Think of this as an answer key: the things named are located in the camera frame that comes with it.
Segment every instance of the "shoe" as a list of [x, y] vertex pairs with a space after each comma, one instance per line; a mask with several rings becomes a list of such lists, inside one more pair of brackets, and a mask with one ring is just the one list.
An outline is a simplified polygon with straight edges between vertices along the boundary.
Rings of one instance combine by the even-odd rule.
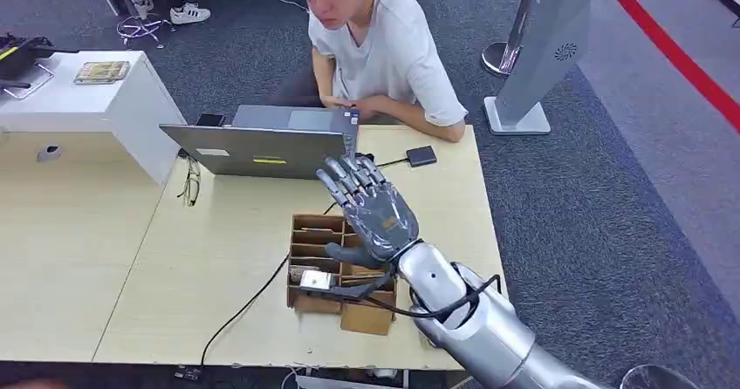
[[146, 18], [147, 14], [154, 9], [152, 0], [131, 0], [131, 2], [134, 3], [134, 8], [141, 18]]
[[198, 8], [195, 3], [185, 3], [179, 10], [169, 9], [169, 18], [172, 24], [199, 23], [210, 17], [210, 10]]

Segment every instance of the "red stripe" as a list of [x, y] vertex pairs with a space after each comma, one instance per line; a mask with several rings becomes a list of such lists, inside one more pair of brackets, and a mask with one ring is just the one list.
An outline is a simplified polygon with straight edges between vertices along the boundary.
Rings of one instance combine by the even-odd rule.
[[617, 0], [617, 2], [684, 78], [740, 132], [740, 104], [681, 49], [637, 0]]

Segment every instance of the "floor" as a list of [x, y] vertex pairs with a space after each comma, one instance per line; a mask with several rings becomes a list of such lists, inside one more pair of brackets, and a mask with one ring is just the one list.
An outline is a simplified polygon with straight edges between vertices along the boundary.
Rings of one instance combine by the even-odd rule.
[[[207, 23], [171, 33], [162, 51], [141, 45], [188, 120], [264, 102], [307, 65], [301, 10], [277, 0], [198, 1], [214, 11]], [[700, 387], [740, 387], [737, 131], [614, 0], [593, 0], [589, 53], [542, 100], [552, 134], [494, 137], [481, 104], [502, 83], [478, 59], [507, 36], [518, 0], [418, 1], [470, 110], [510, 296], [538, 342], [613, 386], [630, 367], [658, 363]], [[740, 30], [730, 29], [734, 18], [721, 4], [640, 1], [740, 98]], [[14, 10], [0, 17], [3, 30], [83, 49], [121, 47], [101, 0], [0, 0], [0, 7]], [[80, 387], [156, 386], [170, 372], [44, 366], [111, 381]], [[2, 364], [0, 377], [23, 367]], [[284, 376], [214, 370], [237, 374], [225, 387], [277, 387]], [[412, 382], [427, 379], [419, 376]], [[441, 384], [430, 379], [423, 384]]]

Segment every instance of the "white pedestal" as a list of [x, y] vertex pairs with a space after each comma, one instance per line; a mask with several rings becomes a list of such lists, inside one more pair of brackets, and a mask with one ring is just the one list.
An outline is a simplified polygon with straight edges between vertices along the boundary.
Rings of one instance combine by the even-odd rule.
[[[73, 83], [85, 62], [110, 60], [129, 62], [126, 78], [107, 85]], [[48, 146], [56, 146], [61, 133], [110, 133], [154, 181], [167, 181], [180, 147], [159, 125], [185, 119], [144, 52], [55, 53], [44, 64], [55, 76], [28, 98], [0, 93], [0, 132], [44, 133]]]
[[518, 134], [548, 134], [550, 123], [547, 121], [545, 112], [539, 102], [513, 126], [502, 126], [496, 109], [496, 97], [486, 97], [483, 100], [486, 115], [490, 124], [490, 130], [496, 135], [518, 135]]

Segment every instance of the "table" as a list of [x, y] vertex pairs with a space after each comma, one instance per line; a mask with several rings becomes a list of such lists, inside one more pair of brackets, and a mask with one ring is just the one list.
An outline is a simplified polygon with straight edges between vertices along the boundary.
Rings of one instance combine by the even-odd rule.
[[[414, 209], [421, 236], [482, 276], [503, 277], [472, 127], [458, 144], [406, 126], [360, 128], [358, 149], [378, 162], [426, 145], [438, 163], [384, 169]], [[318, 181], [214, 176], [203, 168], [198, 201], [184, 208], [176, 196], [186, 170], [179, 163], [167, 184], [96, 362], [197, 364], [210, 336], [285, 257], [292, 215], [322, 213], [330, 203]], [[206, 364], [460, 369], [406, 317], [387, 337], [341, 331], [339, 316], [299, 317], [285, 306], [286, 269], [211, 345]], [[408, 288], [399, 291], [408, 307]]]
[[[73, 84], [105, 60], [126, 78]], [[44, 65], [28, 98], [0, 95], [0, 359], [90, 361], [179, 149], [158, 125], [184, 119], [141, 51]]]
[[0, 133], [0, 359], [90, 361], [163, 187], [110, 133]]

